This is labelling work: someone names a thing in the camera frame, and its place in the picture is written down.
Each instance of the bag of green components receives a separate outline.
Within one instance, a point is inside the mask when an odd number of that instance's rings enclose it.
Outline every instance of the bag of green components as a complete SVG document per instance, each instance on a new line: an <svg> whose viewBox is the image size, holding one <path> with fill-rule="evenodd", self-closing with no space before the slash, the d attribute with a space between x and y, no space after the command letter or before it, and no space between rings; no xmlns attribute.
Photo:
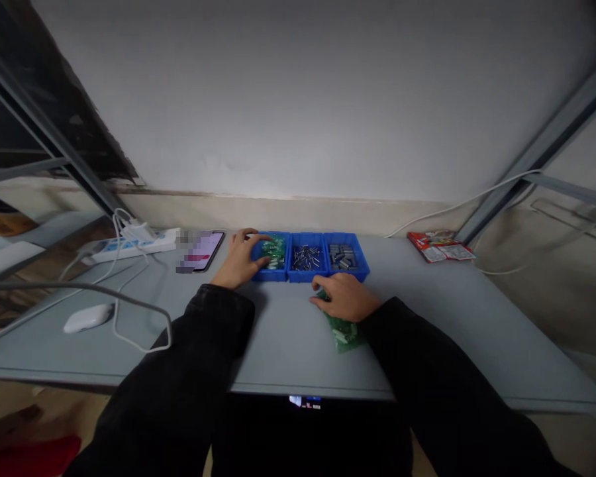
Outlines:
<svg viewBox="0 0 596 477"><path fill-rule="evenodd" d="M271 234L271 240L265 242L261 247L260 256L272 258L270 263L264 267L269 270L281 270L285 267L285 237Z"/></svg>
<svg viewBox="0 0 596 477"><path fill-rule="evenodd" d="M325 301L331 301L324 290L319 291L317 296ZM342 354L343 352L351 351L366 343L366 339L360 332L357 323L351 323L350 321L333 317L324 311L323 313L331 327L331 333L333 333L336 341L338 353Z"/></svg>

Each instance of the white power strip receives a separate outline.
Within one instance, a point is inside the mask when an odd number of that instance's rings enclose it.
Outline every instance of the white power strip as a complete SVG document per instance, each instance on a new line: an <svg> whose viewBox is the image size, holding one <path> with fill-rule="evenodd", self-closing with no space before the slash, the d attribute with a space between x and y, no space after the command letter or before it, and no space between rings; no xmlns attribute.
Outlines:
<svg viewBox="0 0 596 477"><path fill-rule="evenodd" d="M141 248L141 250L147 254L175 250L177 248L177 237L180 235L180 232L181 229L179 227L176 229L161 231L157 233L156 240L151 240L149 242L140 242L139 240L133 240L130 242L129 240L126 240L125 237L121 237L119 243L117 242L116 238L108 238L107 240L91 242L93 244L103 245L103 250L84 258L82 262L86 265L110 262L115 259L118 248L119 259L141 255L141 252L137 250L137 247L134 245L139 246L139 248Z"/></svg>

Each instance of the hand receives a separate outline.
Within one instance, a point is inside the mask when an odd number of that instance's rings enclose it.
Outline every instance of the hand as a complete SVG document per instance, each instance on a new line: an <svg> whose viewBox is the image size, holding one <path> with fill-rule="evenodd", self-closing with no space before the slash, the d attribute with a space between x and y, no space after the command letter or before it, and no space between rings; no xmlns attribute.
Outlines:
<svg viewBox="0 0 596 477"><path fill-rule="evenodd" d="M268 235L258 235L256 229L241 229L230 238L230 251L211 285L235 290L249 282L256 272L267 265L271 258L262 257L252 261L252 249L259 240L271 240Z"/></svg>
<svg viewBox="0 0 596 477"><path fill-rule="evenodd" d="M323 287L331 301L318 297L309 301L329 315L354 323L359 323L381 306L380 300L349 274L335 274L331 278L316 275L311 287Z"/></svg>

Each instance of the blue plastic bin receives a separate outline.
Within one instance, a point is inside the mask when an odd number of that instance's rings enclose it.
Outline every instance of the blue plastic bin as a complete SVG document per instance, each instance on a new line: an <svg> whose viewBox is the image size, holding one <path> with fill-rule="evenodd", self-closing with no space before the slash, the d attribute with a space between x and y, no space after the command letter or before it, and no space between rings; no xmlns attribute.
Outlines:
<svg viewBox="0 0 596 477"><path fill-rule="evenodd" d="M252 278L255 282L286 282L287 269L289 267L289 256L291 254L291 234L286 232L259 232L261 235L282 235L285 239L285 267L279 270L268 270L262 268L258 270L256 275ZM263 244L261 240L252 249L252 260L258 260L262 251Z"/></svg>
<svg viewBox="0 0 596 477"><path fill-rule="evenodd" d="M303 245L317 246L322 250L320 260L320 266L314 270L292 270L293 267L293 249ZM318 233L297 233L291 234L291 246L289 247L289 253L291 254L291 260L289 261L289 268L287 269L287 275L291 283L311 283L316 275L329 276L329 259L324 245L323 234Z"/></svg>
<svg viewBox="0 0 596 477"><path fill-rule="evenodd" d="M326 233L324 235L324 243L326 244L326 255L328 258L329 255L329 245L349 245L353 249L353 253L356 256L356 263L358 265L357 270L333 270L330 265L330 261L328 261L328 267L330 270L330 275L336 273L348 273L354 275L359 282L363 282L366 280L366 277L371 270L369 269L368 264L366 263L366 258L364 258L364 253L362 252L362 247L360 247L360 242L358 242L358 238L355 234L347 234L342 232L335 232L335 233Z"/></svg>

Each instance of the table surface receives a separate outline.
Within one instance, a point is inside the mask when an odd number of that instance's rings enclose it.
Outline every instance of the table surface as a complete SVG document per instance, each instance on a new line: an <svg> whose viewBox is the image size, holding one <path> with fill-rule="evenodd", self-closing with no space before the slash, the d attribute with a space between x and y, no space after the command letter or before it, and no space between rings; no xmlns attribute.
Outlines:
<svg viewBox="0 0 596 477"><path fill-rule="evenodd" d="M527 411L596 412L596 385L471 263L427 264L404 239L359 237L371 268L366 280L380 298L400 297L452 337L501 397ZM153 255L149 269L124 293L181 315L197 288L227 254L221 249L204 274L176 274L178 250ZM120 260L102 284L117 288L143 258ZM100 264L77 278L103 275ZM308 302L309 284L249 283L239 292L256 304L256 322L232 391L393 399L371 348L338 354L324 315ZM37 307L70 293L62 290ZM111 324L75 335L62 327L75 310L113 299L83 291L40 315L27 315L0 333L0 379L115 386L142 353L116 339ZM120 332L144 347L164 329L164 318L122 302Z"/></svg>
<svg viewBox="0 0 596 477"><path fill-rule="evenodd" d="M16 242L29 242L45 248L39 254L28 257L15 265L0 271L0 280L13 275L18 270L38 260L48 249L82 232L84 229L105 219L103 212L68 211L60 212L39 221L40 226L15 237L0 237L0 248Z"/></svg>

